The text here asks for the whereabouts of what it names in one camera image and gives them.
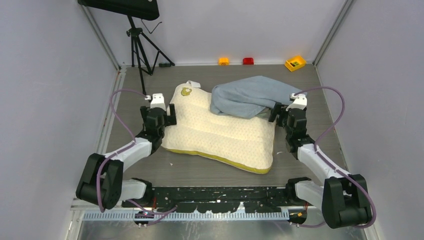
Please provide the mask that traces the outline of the blue pillowcase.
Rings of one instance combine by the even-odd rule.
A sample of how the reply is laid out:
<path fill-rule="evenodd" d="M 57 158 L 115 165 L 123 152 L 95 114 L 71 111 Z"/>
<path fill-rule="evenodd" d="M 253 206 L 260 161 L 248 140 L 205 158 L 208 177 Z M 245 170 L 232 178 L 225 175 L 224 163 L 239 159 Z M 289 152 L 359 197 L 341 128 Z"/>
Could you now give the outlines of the blue pillowcase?
<path fill-rule="evenodd" d="M 301 94 L 301 90 L 269 77 L 253 76 L 215 86 L 209 110 L 216 115 L 251 119 L 275 103 L 290 105 L 291 94 Z"/>

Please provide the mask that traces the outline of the cream pillow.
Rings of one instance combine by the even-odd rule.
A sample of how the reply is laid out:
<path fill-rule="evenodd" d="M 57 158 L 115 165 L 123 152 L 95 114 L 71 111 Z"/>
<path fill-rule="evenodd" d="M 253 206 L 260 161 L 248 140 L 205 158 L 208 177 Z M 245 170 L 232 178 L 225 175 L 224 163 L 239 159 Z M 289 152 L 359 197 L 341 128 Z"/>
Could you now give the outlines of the cream pillow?
<path fill-rule="evenodd" d="M 273 164 L 275 124 L 259 117 L 243 119 L 210 111 L 211 93 L 179 84 L 170 103 L 176 124 L 165 128 L 162 147 L 266 174 Z"/>

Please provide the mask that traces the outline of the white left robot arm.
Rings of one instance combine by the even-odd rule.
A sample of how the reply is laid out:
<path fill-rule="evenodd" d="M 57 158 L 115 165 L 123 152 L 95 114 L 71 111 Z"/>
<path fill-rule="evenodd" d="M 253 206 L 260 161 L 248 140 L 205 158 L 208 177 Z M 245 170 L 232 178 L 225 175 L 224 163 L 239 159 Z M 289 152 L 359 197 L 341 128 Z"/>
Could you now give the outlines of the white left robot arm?
<path fill-rule="evenodd" d="M 143 129 L 130 143 L 106 153 L 91 154 L 85 164 L 75 195 L 79 200 L 97 205 L 100 210 L 110 210 L 120 201 L 134 199 L 141 207 L 153 202 L 152 184 L 134 178 L 124 180 L 124 172 L 141 159 L 154 154 L 162 145 L 165 128 L 176 125 L 174 104 L 161 107 L 140 108 Z"/>

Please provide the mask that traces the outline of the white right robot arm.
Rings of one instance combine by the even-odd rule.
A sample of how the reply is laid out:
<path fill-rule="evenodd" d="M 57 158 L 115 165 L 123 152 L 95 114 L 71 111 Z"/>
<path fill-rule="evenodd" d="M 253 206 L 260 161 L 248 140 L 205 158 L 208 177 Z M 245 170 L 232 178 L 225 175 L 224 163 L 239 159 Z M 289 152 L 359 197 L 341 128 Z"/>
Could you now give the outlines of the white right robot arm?
<path fill-rule="evenodd" d="M 306 111 L 277 102 L 268 120 L 285 130 L 288 152 L 321 181 L 318 185 L 308 177 L 289 179 L 285 186 L 287 202 L 311 204 L 321 210 L 325 224 L 332 229 L 370 227 L 376 211 L 365 178 L 342 169 L 320 150 L 307 133 Z"/>

